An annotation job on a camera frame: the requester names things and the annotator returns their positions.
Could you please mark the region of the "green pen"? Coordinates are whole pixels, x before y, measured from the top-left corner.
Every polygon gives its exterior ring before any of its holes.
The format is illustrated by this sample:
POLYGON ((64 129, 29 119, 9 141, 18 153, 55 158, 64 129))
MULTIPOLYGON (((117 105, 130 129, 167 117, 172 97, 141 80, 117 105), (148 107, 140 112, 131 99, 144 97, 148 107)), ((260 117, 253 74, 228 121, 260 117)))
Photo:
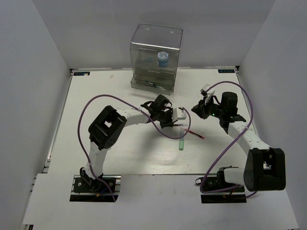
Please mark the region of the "green pen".
POLYGON ((160 89, 160 90, 166 90, 164 87, 162 87, 162 86, 159 86, 159 85, 157 85, 157 84, 155 84, 155 83, 153 83, 153 82, 150 82, 150 81, 146 81, 148 84, 150 84, 150 85, 152 85, 152 86, 154 86, 154 87, 156 87, 156 88, 158 88, 158 89, 160 89))

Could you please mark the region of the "blue white round tape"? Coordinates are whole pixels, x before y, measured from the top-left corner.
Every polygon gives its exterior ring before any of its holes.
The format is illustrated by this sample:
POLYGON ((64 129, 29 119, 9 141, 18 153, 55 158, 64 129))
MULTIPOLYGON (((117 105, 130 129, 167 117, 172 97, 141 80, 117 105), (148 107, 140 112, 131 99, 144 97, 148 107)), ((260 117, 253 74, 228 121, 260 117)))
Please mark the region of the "blue white round tape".
POLYGON ((168 65, 169 54, 165 51, 161 51, 157 54, 158 66, 165 68, 168 65))

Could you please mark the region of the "clear plastic drawer organizer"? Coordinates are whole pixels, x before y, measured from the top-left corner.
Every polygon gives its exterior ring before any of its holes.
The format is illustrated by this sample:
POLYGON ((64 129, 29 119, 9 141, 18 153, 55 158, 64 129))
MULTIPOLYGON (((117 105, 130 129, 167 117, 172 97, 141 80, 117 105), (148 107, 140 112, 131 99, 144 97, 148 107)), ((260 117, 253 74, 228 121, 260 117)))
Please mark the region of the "clear plastic drawer organizer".
POLYGON ((183 30, 178 27, 141 23, 130 42, 133 76, 131 87, 139 90, 171 95, 174 92, 183 30), (158 66, 157 54, 169 54, 168 65, 158 66), (146 81, 166 90, 160 90, 146 81))

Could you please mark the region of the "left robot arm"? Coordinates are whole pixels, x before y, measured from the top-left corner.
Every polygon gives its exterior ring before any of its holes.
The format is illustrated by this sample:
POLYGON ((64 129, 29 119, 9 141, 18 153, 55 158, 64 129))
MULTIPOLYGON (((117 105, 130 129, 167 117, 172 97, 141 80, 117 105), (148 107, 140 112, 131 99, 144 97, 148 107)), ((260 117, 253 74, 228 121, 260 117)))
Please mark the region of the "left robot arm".
POLYGON ((97 191, 101 187, 107 151, 116 143, 123 128, 151 121, 158 121, 161 128, 173 126, 178 117, 176 110, 168 106, 169 103, 166 97, 158 95, 155 101, 145 102, 141 108, 120 110, 108 105, 100 112, 88 128, 89 159, 80 172, 90 191, 97 191))

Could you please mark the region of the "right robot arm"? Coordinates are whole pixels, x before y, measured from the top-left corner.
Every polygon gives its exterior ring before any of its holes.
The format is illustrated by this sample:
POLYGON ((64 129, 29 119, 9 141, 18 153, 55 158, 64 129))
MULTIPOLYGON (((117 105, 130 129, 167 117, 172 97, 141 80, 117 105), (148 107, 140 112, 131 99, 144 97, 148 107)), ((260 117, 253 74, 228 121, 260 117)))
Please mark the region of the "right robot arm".
POLYGON ((204 193, 228 191, 239 186, 250 192, 279 191, 286 187, 285 153, 263 142, 248 127, 243 116, 238 114, 237 94, 224 92, 220 102, 215 102, 213 93, 203 92, 203 99, 192 108, 200 118, 210 116, 219 120, 221 128, 234 139, 246 153, 244 168, 221 167, 216 177, 202 180, 200 185, 204 193))

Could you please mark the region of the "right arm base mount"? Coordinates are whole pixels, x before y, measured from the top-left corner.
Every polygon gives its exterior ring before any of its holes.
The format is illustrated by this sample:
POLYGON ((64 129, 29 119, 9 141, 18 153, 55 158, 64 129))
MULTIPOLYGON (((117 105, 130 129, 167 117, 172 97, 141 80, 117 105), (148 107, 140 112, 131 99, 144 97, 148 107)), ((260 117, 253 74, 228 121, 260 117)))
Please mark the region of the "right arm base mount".
POLYGON ((209 176, 202 187, 202 204, 234 204, 246 203, 244 187, 222 183, 217 176, 209 176))

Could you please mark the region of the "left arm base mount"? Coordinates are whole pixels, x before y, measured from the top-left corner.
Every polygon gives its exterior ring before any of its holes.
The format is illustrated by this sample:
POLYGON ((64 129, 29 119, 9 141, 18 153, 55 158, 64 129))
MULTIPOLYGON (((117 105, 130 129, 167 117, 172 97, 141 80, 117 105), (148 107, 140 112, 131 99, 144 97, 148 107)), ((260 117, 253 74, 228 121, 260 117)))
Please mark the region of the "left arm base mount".
POLYGON ((105 184, 98 181, 98 185, 90 188, 85 180, 75 175, 71 188, 70 202, 115 202, 119 196, 121 176, 119 175, 107 175, 103 176, 103 180, 108 184, 112 190, 113 196, 105 184))

